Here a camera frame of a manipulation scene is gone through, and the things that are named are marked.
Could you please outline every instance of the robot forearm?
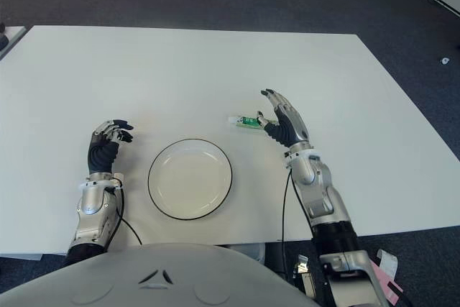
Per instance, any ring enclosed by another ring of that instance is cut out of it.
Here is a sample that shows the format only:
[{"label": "robot forearm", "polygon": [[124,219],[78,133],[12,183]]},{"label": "robot forearm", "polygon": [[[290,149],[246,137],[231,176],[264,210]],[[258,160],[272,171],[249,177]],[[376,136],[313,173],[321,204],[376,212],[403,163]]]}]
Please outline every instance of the robot forearm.
[{"label": "robot forearm", "polygon": [[290,147],[286,163],[308,219],[313,242],[336,305],[388,306],[367,252],[357,235],[331,172],[308,143]]},{"label": "robot forearm", "polygon": [[119,180],[109,173],[94,173],[82,184],[78,202],[78,225],[70,243],[65,266],[106,252],[118,223],[117,198]]}]

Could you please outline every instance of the wire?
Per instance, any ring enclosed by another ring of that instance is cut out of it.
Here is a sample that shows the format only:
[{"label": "wire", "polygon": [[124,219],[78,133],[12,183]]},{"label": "wire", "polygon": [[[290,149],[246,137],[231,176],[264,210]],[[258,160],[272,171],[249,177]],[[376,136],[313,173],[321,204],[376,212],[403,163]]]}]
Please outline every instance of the wire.
[{"label": "wire", "polygon": [[123,192],[123,184],[121,183],[121,181],[119,179],[117,179],[119,182],[120,182],[120,193],[121,193],[121,212],[119,214],[119,218],[118,218],[118,222],[116,223],[116,226],[115,226],[115,229],[114,229],[114,232],[111,234],[111,236],[109,237],[109,240],[108,242],[106,243],[106,246],[104,247],[105,251],[107,252],[107,250],[109,249],[109,246],[112,242],[112,240],[114,239],[114,236],[116,234],[116,231],[118,231],[118,228],[120,227],[120,223],[121,223],[121,220],[123,219],[123,213],[124,213],[124,192]]},{"label": "wire", "polygon": [[131,229],[131,231],[133,232],[133,234],[136,236],[137,238],[137,241],[139,241],[139,244],[142,244],[142,241],[139,237],[139,235],[137,235],[136,231],[134,230],[134,228],[131,226],[131,224],[129,224],[129,222],[124,219],[123,217],[120,216],[120,213],[118,212],[118,209],[116,210],[116,213],[118,214],[119,218],[128,226],[128,228]]},{"label": "wire", "polygon": [[289,282],[288,269],[286,265],[286,251],[285,251],[285,209],[286,209],[286,195],[288,194],[289,178],[291,178],[293,171],[290,170],[287,175],[285,196],[282,200],[282,223],[281,223],[281,254],[282,254],[282,268],[286,277],[286,281]]},{"label": "wire", "polygon": [[109,249],[109,246],[112,242],[112,240],[114,239],[114,236],[116,234],[116,232],[118,231],[118,228],[120,227],[120,223],[121,221],[123,221],[131,230],[132,232],[134,233],[134,235],[136,236],[137,238],[137,241],[139,241],[140,244],[142,244],[142,241],[141,239],[139,238],[139,235],[137,235],[136,231],[134,230],[134,228],[131,226],[131,224],[128,223],[128,221],[126,219],[123,218],[123,215],[124,215],[124,191],[123,191],[123,183],[120,179],[117,179],[117,178],[114,178],[115,180],[118,180],[120,182],[120,195],[121,195],[121,211],[118,210],[118,207],[116,208],[116,214],[118,215],[118,222],[116,223],[116,226],[115,226],[115,229],[114,229],[114,232],[111,234],[106,246],[105,246],[105,250],[107,251]]},{"label": "wire", "polygon": [[307,211],[305,211],[305,207],[303,206],[302,200],[300,199],[299,192],[297,192],[297,188],[295,187],[295,183],[294,183],[294,179],[293,179],[292,174],[290,176],[290,180],[293,183],[295,196],[297,197],[297,200],[299,201],[300,207],[302,208],[303,214],[305,215],[305,218],[307,219],[308,226],[310,227],[310,230],[313,231],[313,229],[311,228],[310,219],[308,218],[308,215],[307,215]]}]

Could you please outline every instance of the plate rim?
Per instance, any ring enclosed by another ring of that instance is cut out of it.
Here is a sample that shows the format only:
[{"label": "plate rim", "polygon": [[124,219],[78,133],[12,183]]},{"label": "plate rim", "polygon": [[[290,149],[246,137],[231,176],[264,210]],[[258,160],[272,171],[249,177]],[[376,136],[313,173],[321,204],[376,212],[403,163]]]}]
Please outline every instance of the plate rim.
[{"label": "plate rim", "polygon": [[[150,172],[152,171],[152,168],[153,168],[153,165],[155,163],[155,161],[157,160],[157,158],[169,147],[172,147],[173,145],[177,144],[177,143],[180,143],[180,142],[184,142],[186,140],[200,140],[202,142],[207,142],[209,144],[212,144],[214,145],[215,147],[217,147],[225,156],[225,158],[227,159],[227,162],[229,163],[229,166],[230,166],[230,185],[229,185],[229,188],[227,189],[227,192],[225,193],[225,196],[224,196],[224,199],[222,199],[222,201],[219,203],[218,206],[216,206],[214,209],[212,209],[211,211],[209,211],[207,214],[204,214],[202,216],[199,216],[199,217],[194,217],[192,219],[182,219],[180,217],[175,217],[175,216],[171,216],[169,215],[167,212],[163,211],[154,201],[153,197],[152,197],[152,193],[150,192]],[[233,168],[231,166],[231,162],[229,160],[229,157],[227,156],[227,154],[221,149],[221,147],[219,147],[217,144],[215,143],[212,143],[211,141],[209,140],[206,140],[206,139],[201,139],[201,138],[185,138],[185,139],[181,139],[181,140],[178,140],[177,142],[173,142],[171,144],[169,144],[167,147],[163,148],[157,156],[155,156],[155,159],[152,161],[152,164],[150,165],[150,169],[149,169],[149,172],[147,174],[147,190],[149,192],[149,197],[150,199],[152,200],[153,202],[153,205],[155,205],[155,207],[164,215],[172,218],[172,219],[177,219],[179,221],[193,221],[194,219],[202,219],[203,217],[209,215],[209,214],[212,214],[215,210],[217,210],[218,208],[221,207],[221,205],[224,203],[224,201],[227,199],[227,196],[229,195],[229,192],[230,192],[230,189],[231,189],[231,184],[233,183]]]}]

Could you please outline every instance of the black cable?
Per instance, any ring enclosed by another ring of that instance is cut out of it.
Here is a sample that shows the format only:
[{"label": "black cable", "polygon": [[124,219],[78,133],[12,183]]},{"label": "black cable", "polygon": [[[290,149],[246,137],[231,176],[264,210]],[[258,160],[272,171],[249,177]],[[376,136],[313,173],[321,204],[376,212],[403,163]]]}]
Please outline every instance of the black cable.
[{"label": "black cable", "polygon": [[282,268],[285,271],[286,281],[289,280],[288,269],[286,267],[286,251],[285,251],[285,209],[286,209],[286,195],[288,194],[289,178],[291,177],[293,171],[290,170],[287,175],[286,187],[285,187],[285,196],[282,200],[282,223],[281,223],[281,254],[282,254]]},{"label": "black cable", "polygon": [[300,207],[302,208],[303,214],[305,215],[305,218],[307,219],[308,226],[310,227],[310,230],[313,231],[313,229],[311,228],[310,219],[308,218],[307,211],[305,211],[305,207],[303,206],[302,200],[300,199],[299,192],[297,192],[297,188],[295,187],[295,183],[294,183],[294,179],[293,179],[292,175],[290,176],[290,179],[291,179],[291,181],[293,183],[295,196],[297,197],[297,200],[299,201]]},{"label": "black cable", "polygon": [[123,213],[124,213],[124,192],[123,192],[123,184],[121,183],[121,181],[119,179],[117,179],[119,182],[120,182],[120,193],[121,193],[121,212],[119,214],[119,218],[118,218],[118,222],[116,223],[116,226],[115,226],[115,229],[114,229],[114,232],[111,234],[111,236],[109,237],[109,240],[108,242],[106,243],[106,246],[105,246],[105,251],[107,252],[107,250],[109,249],[109,246],[112,242],[112,240],[114,239],[114,236],[116,234],[116,231],[118,230],[119,226],[120,226],[120,223],[121,223],[121,220],[123,219]]},{"label": "black cable", "polygon": [[124,219],[123,217],[120,216],[120,213],[118,212],[118,209],[116,210],[116,213],[118,214],[119,218],[131,229],[131,231],[133,232],[133,234],[136,236],[137,238],[137,241],[139,241],[139,244],[142,245],[142,241],[139,237],[139,235],[137,235],[136,231],[134,230],[134,228],[131,226],[131,224],[129,224],[129,222]]},{"label": "black cable", "polygon": [[413,307],[414,305],[412,304],[412,302],[410,302],[409,298],[404,295],[404,293],[399,290],[398,288],[396,288],[396,286],[391,283],[391,282],[388,282],[388,288],[390,288],[392,290],[393,293],[395,293],[398,298],[400,298],[400,300],[407,306],[407,307]]}]

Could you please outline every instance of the black glove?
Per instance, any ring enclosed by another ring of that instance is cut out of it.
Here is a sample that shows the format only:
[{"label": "black glove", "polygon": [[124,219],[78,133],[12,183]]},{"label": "black glove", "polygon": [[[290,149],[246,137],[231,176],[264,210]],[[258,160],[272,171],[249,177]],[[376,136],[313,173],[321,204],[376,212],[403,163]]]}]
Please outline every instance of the black glove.
[{"label": "black glove", "polygon": [[93,132],[88,150],[90,174],[112,173],[119,141],[132,142],[132,136],[125,129],[133,129],[133,126],[124,120],[108,120]]},{"label": "black glove", "polygon": [[272,103],[279,121],[279,125],[272,124],[264,118],[264,114],[261,111],[257,112],[257,121],[268,135],[286,147],[291,147],[299,142],[307,142],[307,128],[298,111],[295,110],[290,102],[283,95],[276,93],[272,89],[262,90],[261,93]]}]

